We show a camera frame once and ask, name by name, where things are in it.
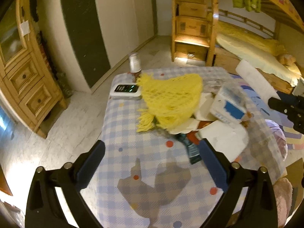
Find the silver bolt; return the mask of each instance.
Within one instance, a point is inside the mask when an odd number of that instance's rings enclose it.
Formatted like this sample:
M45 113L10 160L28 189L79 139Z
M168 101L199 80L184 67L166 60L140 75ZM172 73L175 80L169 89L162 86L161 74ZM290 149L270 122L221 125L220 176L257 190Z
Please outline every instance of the silver bolt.
M63 165L63 167L65 168L65 169L70 169L71 167L72 167L72 163L71 162L67 162L67 163L65 163L64 165Z
M232 166L234 169L240 168L240 164L239 164L238 162L232 162L232 163L231 163L231 166Z
M39 166L39 167L37 167L36 172L37 172L37 173L40 173L40 172L42 172L42 170L43 170L43 167L42 167L42 166Z
M262 167L260 168L260 170L261 170L261 172L263 172L263 173L266 173L266 172L267 172L267 168L264 167L264 166L262 166Z

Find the table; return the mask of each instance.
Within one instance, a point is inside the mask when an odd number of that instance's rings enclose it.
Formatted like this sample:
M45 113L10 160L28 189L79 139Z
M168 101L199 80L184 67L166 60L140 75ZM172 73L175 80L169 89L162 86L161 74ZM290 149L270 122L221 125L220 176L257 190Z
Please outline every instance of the table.
M145 71L157 79L169 79L187 73L203 78L203 91L209 83L231 82L246 95L236 80L221 67L184 67ZM112 87L131 81L130 74L117 75ZM246 107L253 114L249 145L238 162L248 169L261 165L269 170L274 183L286 171L276 141L265 120L249 97ZM189 163L185 147L156 130L136 132L139 108L143 100L109 99L102 133L99 137L106 152L97 170L98 219L104 227L187 227L198 228L208 217L222 190L217 189L203 162ZM235 212L241 209L244 188Z

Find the wooden ladder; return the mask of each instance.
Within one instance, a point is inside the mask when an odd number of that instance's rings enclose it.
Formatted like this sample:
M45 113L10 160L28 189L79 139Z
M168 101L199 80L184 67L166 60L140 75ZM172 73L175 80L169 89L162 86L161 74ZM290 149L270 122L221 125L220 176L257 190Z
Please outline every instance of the wooden ladder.
M208 11L207 0L172 0L173 62L176 57L182 57L212 66L219 9L218 0L211 3Z

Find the digital display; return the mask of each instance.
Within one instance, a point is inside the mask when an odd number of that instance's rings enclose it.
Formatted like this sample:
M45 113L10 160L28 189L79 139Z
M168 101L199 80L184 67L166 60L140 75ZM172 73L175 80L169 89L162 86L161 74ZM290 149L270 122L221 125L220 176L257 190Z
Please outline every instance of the digital display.
M136 93L138 90L137 85L118 85L114 92L122 92L122 93Z

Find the yellow dot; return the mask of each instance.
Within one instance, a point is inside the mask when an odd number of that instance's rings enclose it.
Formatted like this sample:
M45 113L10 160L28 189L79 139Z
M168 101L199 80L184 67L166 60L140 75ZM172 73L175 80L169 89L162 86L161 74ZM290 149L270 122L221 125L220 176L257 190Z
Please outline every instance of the yellow dot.
M137 203L131 203L130 206L131 206L132 209L137 209L138 208Z

